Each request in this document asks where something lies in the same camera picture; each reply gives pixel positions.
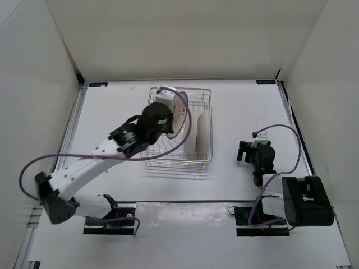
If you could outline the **orange patterned round plate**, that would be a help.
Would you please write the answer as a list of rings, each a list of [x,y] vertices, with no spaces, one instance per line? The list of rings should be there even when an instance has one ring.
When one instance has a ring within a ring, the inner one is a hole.
[[[180,133],[185,120],[186,120],[186,105],[188,104],[187,94],[183,91],[179,92],[185,102],[182,101],[177,95],[174,98],[174,106],[173,106],[173,120],[172,120],[172,130],[173,133],[168,133],[167,137],[170,140],[175,139]]]

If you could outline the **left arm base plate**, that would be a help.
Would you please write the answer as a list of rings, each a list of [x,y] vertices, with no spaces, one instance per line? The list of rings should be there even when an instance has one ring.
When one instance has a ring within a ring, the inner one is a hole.
[[[119,203],[103,220],[86,217],[83,234],[85,235],[131,235],[139,229],[135,203]]]

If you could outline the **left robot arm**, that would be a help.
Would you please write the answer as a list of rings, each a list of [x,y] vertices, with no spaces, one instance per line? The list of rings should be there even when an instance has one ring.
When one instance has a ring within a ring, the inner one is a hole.
[[[173,105],[153,102],[141,115],[129,118],[112,131],[90,158],[80,158],[50,175],[43,172],[36,175],[38,195],[51,223],[61,224],[73,216],[114,223],[118,211],[110,195],[79,195],[78,191],[111,167],[145,151],[161,134],[171,133],[173,111]]]

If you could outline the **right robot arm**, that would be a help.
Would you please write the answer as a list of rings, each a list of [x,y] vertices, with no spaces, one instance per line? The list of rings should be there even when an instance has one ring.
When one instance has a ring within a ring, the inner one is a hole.
[[[238,147],[237,161],[252,165],[253,182],[260,189],[248,216],[253,228],[285,221],[292,228],[331,226],[334,211],[320,177],[291,177],[274,170],[275,150],[270,141],[245,142]]]

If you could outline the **plain white plate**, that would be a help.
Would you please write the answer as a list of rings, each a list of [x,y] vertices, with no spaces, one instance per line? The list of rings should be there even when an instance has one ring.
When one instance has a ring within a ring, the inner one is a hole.
[[[196,146],[200,154],[205,155],[208,151],[208,129],[209,112],[205,109],[198,117],[197,121],[197,141]]]

